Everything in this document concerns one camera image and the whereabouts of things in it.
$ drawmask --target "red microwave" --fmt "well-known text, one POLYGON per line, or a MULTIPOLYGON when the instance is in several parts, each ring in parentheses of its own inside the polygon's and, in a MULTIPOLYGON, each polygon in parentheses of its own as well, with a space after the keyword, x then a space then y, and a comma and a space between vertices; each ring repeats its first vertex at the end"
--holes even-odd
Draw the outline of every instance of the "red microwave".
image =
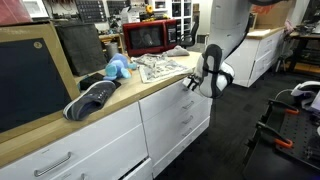
POLYGON ((122 27, 129 56, 162 53, 177 45, 175 19, 128 23, 122 27))

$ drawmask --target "drawer handle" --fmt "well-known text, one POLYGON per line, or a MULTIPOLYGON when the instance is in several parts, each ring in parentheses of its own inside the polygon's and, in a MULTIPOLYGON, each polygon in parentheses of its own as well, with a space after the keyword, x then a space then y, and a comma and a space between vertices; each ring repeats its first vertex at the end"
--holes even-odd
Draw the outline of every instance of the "drawer handle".
POLYGON ((193 119, 193 116, 191 115, 187 120, 183 121, 183 124, 188 124, 193 119))
POLYGON ((184 134, 182 134, 183 137, 188 136, 192 132, 192 128, 189 128, 188 131, 184 134))
POLYGON ((189 109, 194 104, 194 101, 191 101, 190 104, 183 106, 183 109, 189 109))
POLYGON ((187 146, 189 146, 192 143, 192 139, 190 139, 187 143, 187 146))
POLYGON ((48 167, 47 169, 45 169, 45 170, 43 170, 43 171, 42 171, 42 170, 35 170, 35 171, 34 171, 34 176, 35 176, 35 177, 42 176, 42 175, 44 175, 45 173, 47 173, 47 172, 51 171, 52 169, 56 168, 57 166, 61 165, 62 163, 68 161, 70 158, 71 158, 71 152, 68 152, 66 158, 64 158, 64 159, 62 159, 61 161, 57 162, 56 164, 48 167))
POLYGON ((86 180, 86 175, 85 174, 81 174, 81 180, 86 180))

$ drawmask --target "wire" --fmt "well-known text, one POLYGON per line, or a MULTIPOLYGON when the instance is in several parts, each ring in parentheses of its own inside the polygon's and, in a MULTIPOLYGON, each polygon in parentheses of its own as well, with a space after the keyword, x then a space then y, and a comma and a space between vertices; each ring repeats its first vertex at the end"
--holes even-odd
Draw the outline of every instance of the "wire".
POLYGON ((285 90, 280 91, 280 92, 276 95, 276 97, 274 98, 274 100, 277 100, 277 98, 280 96, 280 94, 282 94, 282 93, 284 93, 284 92, 288 92, 288 91, 292 92, 293 89, 285 89, 285 90))

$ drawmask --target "black floor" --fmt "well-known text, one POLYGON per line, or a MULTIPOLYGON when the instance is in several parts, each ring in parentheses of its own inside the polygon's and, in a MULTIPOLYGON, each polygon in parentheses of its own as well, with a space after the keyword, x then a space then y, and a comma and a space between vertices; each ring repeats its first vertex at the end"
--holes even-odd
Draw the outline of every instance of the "black floor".
POLYGON ((247 150, 244 144, 253 135, 267 100, 307 80, 311 78, 292 74, 273 76, 268 72, 251 88, 229 86, 224 96, 214 102, 210 127, 157 180, 243 179, 242 162, 247 150))

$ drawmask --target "orange handle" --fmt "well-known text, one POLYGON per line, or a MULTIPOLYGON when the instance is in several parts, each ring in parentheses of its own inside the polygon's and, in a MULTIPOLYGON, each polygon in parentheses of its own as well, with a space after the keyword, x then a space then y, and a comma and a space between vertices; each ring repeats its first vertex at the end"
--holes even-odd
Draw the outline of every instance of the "orange handle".
POLYGON ((299 114, 300 112, 299 112, 299 110, 294 111, 294 110, 291 110, 291 109, 286 109, 286 113, 293 114, 293 115, 297 115, 297 114, 299 114))
POLYGON ((284 147, 284 148, 287 148, 287 149, 292 148, 293 142, 292 142, 291 140, 289 140, 289 139, 287 139, 287 141, 289 141, 289 143, 283 142, 283 141, 281 141, 280 139, 275 139, 275 140, 274 140, 274 142, 275 142, 276 144, 278 144, 279 146, 281 146, 281 147, 284 147))

